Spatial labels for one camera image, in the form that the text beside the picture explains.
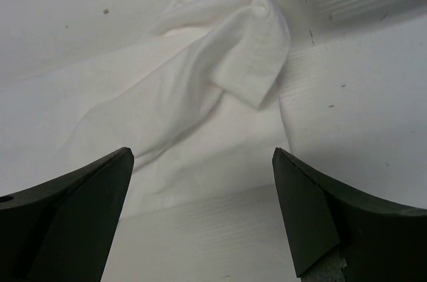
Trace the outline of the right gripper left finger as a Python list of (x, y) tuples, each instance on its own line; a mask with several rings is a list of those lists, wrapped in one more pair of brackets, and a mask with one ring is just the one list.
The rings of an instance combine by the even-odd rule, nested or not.
[(2, 281), (100, 281), (134, 156), (123, 147), (1, 197)]

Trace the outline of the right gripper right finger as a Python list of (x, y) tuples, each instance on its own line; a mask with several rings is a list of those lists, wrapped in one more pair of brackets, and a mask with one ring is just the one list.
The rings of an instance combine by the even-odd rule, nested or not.
[(302, 281), (425, 281), (426, 210), (335, 180), (283, 149), (274, 180)]

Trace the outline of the white cartoon-print t-shirt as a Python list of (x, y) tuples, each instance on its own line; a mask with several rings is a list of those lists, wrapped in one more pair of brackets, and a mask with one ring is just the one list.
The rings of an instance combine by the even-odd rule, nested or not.
[(120, 147), (123, 217), (268, 184), (289, 49), (276, 0), (175, 0), (141, 42), (1, 92), (1, 193)]

